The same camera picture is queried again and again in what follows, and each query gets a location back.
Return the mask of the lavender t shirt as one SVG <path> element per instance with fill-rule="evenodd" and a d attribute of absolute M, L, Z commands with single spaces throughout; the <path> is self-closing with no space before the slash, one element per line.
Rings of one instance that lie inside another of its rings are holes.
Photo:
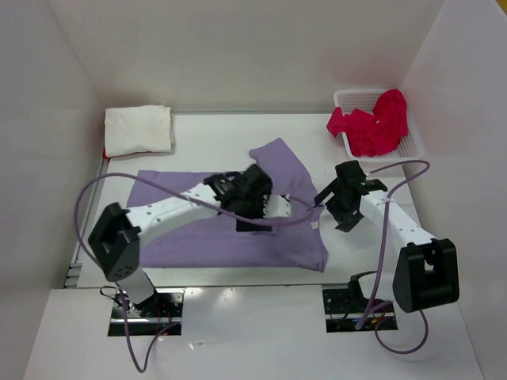
<path fill-rule="evenodd" d="M 311 175 L 283 139 L 275 139 L 249 152 L 273 180 L 277 194 L 296 199 L 292 210 L 304 216 L 318 192 Z M 199 220 L 171 230 L 140 252 L 144 268 L 305 268 L 322 272 L 329 253 L 321 238 L 314 210 L 307 222 L 275 227 L 270 232 L 236 231 L 236 221 L 225 215 Z"/>

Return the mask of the white t shirt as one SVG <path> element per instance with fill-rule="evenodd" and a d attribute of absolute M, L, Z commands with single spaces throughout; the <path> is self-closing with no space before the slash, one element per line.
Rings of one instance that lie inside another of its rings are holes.
<path fill-rule="evenodd" d="M 171 108 L 163 105 L 107 108 L 104 148 L 109 158 L 136 153 L 171 153 Z"/>

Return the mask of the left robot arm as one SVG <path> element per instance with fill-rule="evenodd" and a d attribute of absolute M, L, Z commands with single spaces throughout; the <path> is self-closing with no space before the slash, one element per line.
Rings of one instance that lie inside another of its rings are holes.
<path fill-rule="evenodd" d="M 219 214 L 236 215 L 238 232 L 269 231 L 260 219 L 288 217 L 288 201 L 272 193 L 270 177 L 258 165 L 246 171 L 219 173 L 189 190 L 158 202 L 125 209 L 109 204 L 94 226 L 88 243 L 109 282 L 128 295 L 139 316 L 160 305 L 158 292 L 140 265 L 140 251 L 163 234 Z"/>

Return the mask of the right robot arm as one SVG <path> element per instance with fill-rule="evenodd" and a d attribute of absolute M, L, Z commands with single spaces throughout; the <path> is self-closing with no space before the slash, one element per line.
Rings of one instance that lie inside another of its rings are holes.
<path fill-rule="evenodd" d="M 388 253 L 396 257 L 391 289 L 394 301 L 406 313 L 457 302 L 460 296 L 456 246 L 438 239 L 418 225 L 394 200 L 394 193 L 418 177 L 407 177 L 393 188 L 371 179 L 357 160 L 335 167 L 336 177 L 315 198 L 337 223 L 337 230 L 351 231 L 362 219 L 370 220 L 382 233 L 379 262 L 372 289 L 358 284 L 347 292 L 356 311 L 373 311 Z"/>

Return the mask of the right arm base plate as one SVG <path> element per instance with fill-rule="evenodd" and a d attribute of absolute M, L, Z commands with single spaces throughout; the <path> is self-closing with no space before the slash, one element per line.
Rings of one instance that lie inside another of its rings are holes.
<path fill-rule="evenodd" d="M 368 299 L 360 291 L 353 292 L 347 284 L 323 287 L 322 301 L 328 333 L 359 332 L 356 330 L 356 324 L 368 304 Z M 393 306 L 384 306 L 370 313 L 360 331 L 374 331 L 377 325 L 379 325 L 379 331 L 398 330 Z"/>

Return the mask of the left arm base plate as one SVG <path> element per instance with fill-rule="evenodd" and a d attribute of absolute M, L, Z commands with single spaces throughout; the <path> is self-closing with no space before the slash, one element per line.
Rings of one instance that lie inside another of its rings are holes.
<path fill-rule="evenodd" d="M 126 312 L 119 293 L 112 301 L 108 336 L 125 337 L 124 319 L 127 319 L 130 336 L 180 336 L 185 290 L 183 288 L 159 288 L 155 303 L 139 306 L 125 294 Z"/>

